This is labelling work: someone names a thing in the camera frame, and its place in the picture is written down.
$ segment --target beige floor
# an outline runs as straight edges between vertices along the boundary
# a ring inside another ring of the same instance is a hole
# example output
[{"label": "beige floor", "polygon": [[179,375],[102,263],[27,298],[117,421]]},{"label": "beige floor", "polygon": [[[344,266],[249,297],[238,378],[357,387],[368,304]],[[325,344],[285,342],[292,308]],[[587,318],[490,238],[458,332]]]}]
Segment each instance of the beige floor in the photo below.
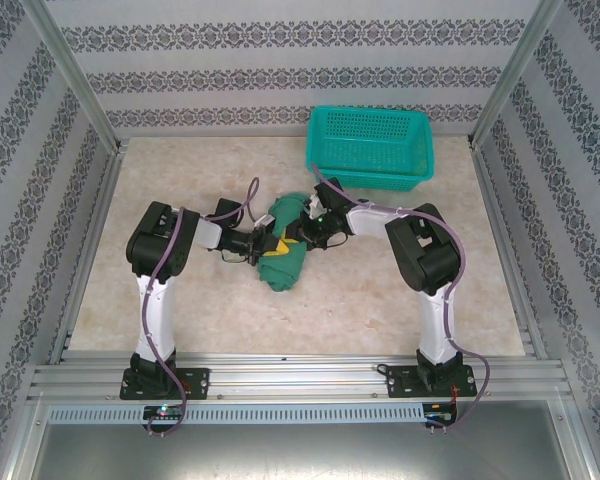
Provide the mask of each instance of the beige floor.
[{"label": "beige floor", "polygon": [[[464,137],[435,140],[436,174],[409,193],[352,190],[358,197],[416,207],[434,203],[463,239],[467,272],[456,300],[457,340],[488,355],[523,355],[473,164]],[[281,194],[312,192],[303,138],[136,138],[127,151],[70,348],[133,350],[139,298],[125,246],[152,200],[213,212],[218,197],[242,201],[261,179],[256,216]],[[245,220],[242,227],[250,228]],[[180,351],[281,354],[412,354],[415,294],[389,245],[352,237],[307,255],[300,281],[274,293],[254,268],[193,249],[178,278]]]}]

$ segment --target green cloth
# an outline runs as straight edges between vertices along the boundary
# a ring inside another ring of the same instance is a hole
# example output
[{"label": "green cloth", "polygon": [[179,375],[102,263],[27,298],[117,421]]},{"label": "green cloth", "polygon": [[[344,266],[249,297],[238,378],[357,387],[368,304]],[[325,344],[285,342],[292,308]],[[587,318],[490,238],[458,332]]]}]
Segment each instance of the green cloth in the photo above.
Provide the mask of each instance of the green cloth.
[{"label": "green cloth", "polygon": [[[290,193],[276,200],[269,209],[269,215],[275,217],[273,235],[280,238],[294,220],[300,218],[304,211],[304,202],[309,199],[303,193]],[[307,254],[307,244],[287,243],[289,253],[272,257],[260,257],[258,273],[260,280],[267,282],[274,292],[289,290],[298,281],[304,257]]]}]

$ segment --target plastic basket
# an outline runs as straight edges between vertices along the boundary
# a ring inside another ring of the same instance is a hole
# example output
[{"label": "plastic basket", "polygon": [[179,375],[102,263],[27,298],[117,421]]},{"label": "plastic basket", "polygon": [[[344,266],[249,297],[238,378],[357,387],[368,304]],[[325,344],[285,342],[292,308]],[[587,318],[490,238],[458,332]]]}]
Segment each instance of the plastic basket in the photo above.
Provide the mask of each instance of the plastic basket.
[{"label": "plastic basket", "polygon": [[420,112],[316,107],[307,138],[315,163],[343,187],[409,191],[433,177],[429,119]]}]

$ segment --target white robotic arm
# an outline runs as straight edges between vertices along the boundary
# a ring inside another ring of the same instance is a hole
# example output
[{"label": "white robotic arm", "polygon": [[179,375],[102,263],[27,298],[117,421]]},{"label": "white robotic arm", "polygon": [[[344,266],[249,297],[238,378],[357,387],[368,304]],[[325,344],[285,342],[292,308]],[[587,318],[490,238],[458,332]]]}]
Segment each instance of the white robotic arm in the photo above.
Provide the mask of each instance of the white robotic arm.
[{"label": "white robotic arm", "polygon": [[[307,205],[311,213],[299,219],[293,228],[292,225],[287,227],[287,238],[294,238],[295,231],[296,239],[306,241],[309,249],[326,248],[328,239],[342,231],[350,235],[371,235],[389,240],[402,277],[418,293],[422,319],[417,352],[418,376],[432,391],[436,382],[448,378],[449,372],[462,365],[461,355],[447,339],[444,319],[444,296],[459,268],[456,247],[445,230],[433,222],[406,216],[397,210],[387,213],[373,208],[372,204],[354,206],[344,197],[334,197],[332,193],[327,194],[329,198],[325,202],[327,197],[321,187],[324,185],[316,187],[320,198],[312,197]],[[233,204],[235,202],[221,199],[216,217],[221,209],[233,212]],[[425,204],[416,210],[442,220],[433,205]],[[201,218],[196,212],[184,210],[182,227],[174,241],[174,248],[153,284],[146,311],[148,331],[161,359],[174,371],[175,277],[184,268],[191,245],[196,243],[206,249],[232,251],[243,255],[252,265],[266,252],[280,248],[279,240],[270,234],[271,222],[259,222],[252,232],[241,232],[235,229],[240,217],[238,214],[235,217],[212,222]],[[127,259],[138,277],[141,305],[150,276],[164,255],[173,233],[174,218],[175,212],[169,205],[153,202],[127,245]],[[453,295],[448,303],[447,323],[453,335]],[[143,329],[131,359],[130,375],[139,385],[166,388],[168,385],[165,382],[168,380],[158,367]]]},{"label": "white robotic arm", "polygon": [[[370,235],[383,240],[389,240],[387,224],[399,218],[405,218],[403,213],[387,213],[375,210],[372,204],[352,208],[346,215],[347,224],[354,235]],[[456,350],[446,339],[444,330],[444,300],[443,297],[450,283],[438,288],[434,295],[424,291],[418,292],[420,306],[420,353],[432,364],[445,363],[456,355]],[[453,335],[453,299],[455,292],[449,297],[449,328]]]}]

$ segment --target aluminum frame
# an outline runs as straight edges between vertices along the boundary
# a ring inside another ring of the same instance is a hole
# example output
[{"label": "aluminum frame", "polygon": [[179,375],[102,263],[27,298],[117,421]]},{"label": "aluminum frame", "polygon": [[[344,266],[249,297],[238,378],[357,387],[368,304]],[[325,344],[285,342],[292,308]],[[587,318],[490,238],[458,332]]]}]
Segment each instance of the aluminum frame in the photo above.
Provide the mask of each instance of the aluminum frame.
[{"label": "aluminum frame", "polygon": [[[28,479],[35,467],[42,438],[55,405],[145,405],[128,402],[118,394],[122,370],[130,352],[65,353],[60,365],[36,367],[14,448],[3,479]],[[183,367],[205,366],[212,370],[209,399],[190,402],[216,405],[373,404],[430,403],[449,398],[390,399],[378,363],[413,364],[401,356],[290,356],[193,355],[178,357]],[[549,406],[563,458],[572,479],[600,478],[573,401],[571,387],[560,360],[535,357],[491,358],[492,380],[485,402],[534,400]],[[484,379],[484,367],[469,360],[476,380]]]},{"label": "aluminum frame", "polygon": [[[79,279],[62,324],[60,338],[64,337],[65,341],[56,345],[53,352],[54,364],[35,368],[22,420],[2,477],[4,479],[31,478],[53,406],[106,407],[153,403],[128,402],[119,398],[122,372],[128,366],[131,352],[67,350],[126,146],[127,142],[124,142],[113,159],[102,198],[96,207],[96,221],[89,234],[89,248],[81,260]],[[531,314],[522,280],[514,267],[515,259],[505,235],[503,220],[494,207],[493,189],[487,181],[480,152],[473,151],[472,156],[526,353],[522,357],[489,358],[492,379],[483,401],[546,402],[571,478],[600,478],[562,362],[548,359],[535,318]],[[267,405],[282,404],[391,405],[396,400],[388,397],[385,379],[375,370],[379,363],[414,364],[415,357],[178,353],[179,366],[204,366],[212,371],[209,399],[190,402],[193,408],[202,403],[260,405],[265,408]],[[467,363],[474,368],[475,378],[481,383],[485,374],[482,363],[473,359],[467,359]],[[399,399],[402,403],[414,404],[448,400],[449,398]]]}]

